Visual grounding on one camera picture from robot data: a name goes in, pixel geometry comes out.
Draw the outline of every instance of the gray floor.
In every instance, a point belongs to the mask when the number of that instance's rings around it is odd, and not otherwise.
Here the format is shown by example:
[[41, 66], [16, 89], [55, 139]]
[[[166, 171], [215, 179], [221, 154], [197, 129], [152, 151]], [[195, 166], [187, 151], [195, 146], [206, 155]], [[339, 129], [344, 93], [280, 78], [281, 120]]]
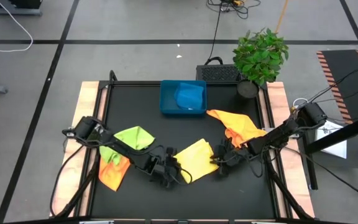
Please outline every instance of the gray floor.
[[[73, 0], [44, 0], [42, 17], [17, 17], [37, 40], [58, 40]], [[222, 14], [218, 39], [237, 39], [246, 30], [272, 29], [285, 0], [264, 0], [248, 20]], [[358, 1], [346, 0], [358, 26]], [[204, 0], [80, 0], [68, 33], [71, 40], [212, 39], [217, 13]], [[287, 40], [357, 40], [339, 0], [289, 2], [280, 35]], [[27, 39], [9, 17], [0, 17], [0, 39]], [[18, 49], [24, 45], [0, 45]], [[235, 45], [218, 44], [214, 54], [231, 63]], [[39, 44], [26, 52], [0, 53], [0, 204], [28, 131], [57, 46]], [[278, 80], [288, 102], [311, 97], [328, 86], [316, 51], [358, 49], [358, 45], [290, 45], [290, 59]], [[53, 181], [62, 163], [60, 131], [71, 125], [80, 84], [105, 80], [113, 69], [119, 80], [194, 79], [210, 44], [65, 45], [17, 183], [6, 222], [48, 217]], [[330, 93], [321, 97], [332, 98]], [[335, 104], [321, 103], [329, 117], [341, 119]], [[357, 169], [335, 169], [358, 187]], [[358, 195], [317, 169], [320, 189], [311, 192], [322, 220], [358, 223]]]

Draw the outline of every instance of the white paper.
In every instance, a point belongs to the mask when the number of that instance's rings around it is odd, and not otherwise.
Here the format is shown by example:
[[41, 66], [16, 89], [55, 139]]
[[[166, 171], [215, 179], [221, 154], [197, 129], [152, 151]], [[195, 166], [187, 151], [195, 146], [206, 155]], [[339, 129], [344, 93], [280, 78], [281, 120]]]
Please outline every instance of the white paper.
[[[338, 124], [332, 123], [330, 121], [326, 121], [324, 126], [317, 129], [316, 140], [319, 140], [341, 128], [343, 127]], [[326, 149], [323, 149], [322, 151], [346, 159], [346, 146], [347, 146], [347, 141], [345, 140], [343, 142], [330, 146]]]

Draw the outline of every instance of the wooden frame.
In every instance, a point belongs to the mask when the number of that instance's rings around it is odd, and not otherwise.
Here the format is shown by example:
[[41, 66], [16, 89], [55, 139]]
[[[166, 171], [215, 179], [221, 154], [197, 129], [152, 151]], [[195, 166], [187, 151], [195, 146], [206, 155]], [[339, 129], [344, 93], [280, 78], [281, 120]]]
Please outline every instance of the wooden frame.
[[[94, 111], [94, 106], [96, 104], [96, 95], [98, 94], [99, 82], [83, 82], [80, 90], [80, 94], [78, 96], [78, 102], [74, 114], [73, 126], [79, 122], [82, 116], [92, 116]], [[282, 82], [268, 83], [268, 95], [270, 98], [270, 105], [273, 114], [273, 120], [275, 126], [280, 125], [286, 120], [290, 111], [288, 109], [287, 96], [285, 94], [284, 85]], [[107, 88], [102, 90], [102, 95], [99, 104], [98, 118], [101, 119], [104, 111], [104, 104], [106, 101]], [[264, 93], [260, 91], [260, 103], [262, 108], [262, 115], [264, 117], [265, 127], [269, 127], [268, 121], [268, 112], [266, 109], [266, 104], [264, 100]], [[79, 148], [79, 144], [74, 140], [69, 140], [67, 143], [65, 156], [63, 158], [63, 162], [72, 155], [77, 148]], [[298, 145], [296, 140], [291, 139], [288, 142], [288, 147], [298, 150]], [[89, 169], [92, 166], [94, 161], [95, 151], [92, 152]], [[303, 207], [305, 212], [310, 216], [314, 216], [313, 206], [311, 204], [310, 195], [308, 186], [306, 183], [305, 173], [303, 171], [303, 165], [301, 161], [301, 157], [299, 154], [288, 150], [281, 151], [281, 158], [284, 170], [285, 181], [287, 183], [287, 187], [292, 195], [295, 197], [296, 201]], [[61, 211], [67, 202], [71, 199], [73, 194], [76, 192], [81, 177], [81, 171], [83, 167], [85, 159], [85, 150], [76, 155], [72, 161], [70, 161], [66, 167], [63, 169], [58, 185], [56, 188], [54, 200], [52, 203], [53, 210], [55, 213]], [[273, 162], [273, 166], [277, 169], [276, 161]], [[86, 209], [88, 207], [88, 199], [89, 199], [90, 187], [86, 189], [81, 203], [80, 215], [86, 215]], [[280, 211], [281, 217], [286, 217], [285, 204], [283, 201], [283, 195], [276, 186], [277, 199], [278, 199], [278, 207]]]

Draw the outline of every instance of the white cable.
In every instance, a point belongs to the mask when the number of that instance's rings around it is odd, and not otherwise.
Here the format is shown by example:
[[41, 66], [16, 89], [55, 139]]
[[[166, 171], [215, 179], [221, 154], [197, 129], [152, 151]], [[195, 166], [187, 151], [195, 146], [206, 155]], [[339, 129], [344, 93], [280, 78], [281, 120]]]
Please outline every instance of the white cable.
[[294, 106], [294, 107], [295, 107], [295, 103], [296, 103], [298, 100], [305, 100], [307, 103], [309, 103], [308, 99], [305, 99], [305, 98], [298, 98], [298, 99], [296, 99], [296, 100], [294, 100], [294, 101], [292, 102], [292, 106]]
[[25, 49], [19, 49], [19, 50], [0, 50], [0, 52], [21, 52], [21, 51], [26, 51], [26, 50], [28, 50], [28, 49], [31, 47], [32, 43], [33, 43], [32, 36], [31, 36], [30, 33], [12, 16], [12, 14], [5, 8], [5, 6], [3, 6], [1, 3], [0, 3], [0, 6], [1, 6], [3, 9], [5, 9], [5, 11], [12, 17], [13, 21], [15, 21], [15, 23], [16, 23], [17, 25], [19, 25], [19, 27], [21, 27], [21, 28], [24, 30], [24, 32], [26, 32], [27, 35], [29, 35], [29, 37], [30, 37], [30, 39], [31, 39], [30, 45], [29, 45], [28, 47], [26, 47]]

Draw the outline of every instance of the blue cloth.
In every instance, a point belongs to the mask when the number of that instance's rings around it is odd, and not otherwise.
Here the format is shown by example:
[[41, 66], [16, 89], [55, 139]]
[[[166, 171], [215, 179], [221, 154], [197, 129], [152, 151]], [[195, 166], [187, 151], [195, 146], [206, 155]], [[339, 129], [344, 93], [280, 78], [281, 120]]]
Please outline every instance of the blue cloth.
[[184, 110], [200, 110], [203, 105], [203, 91], [202, 86], [180, 83], [175, 91], [177, 105]]

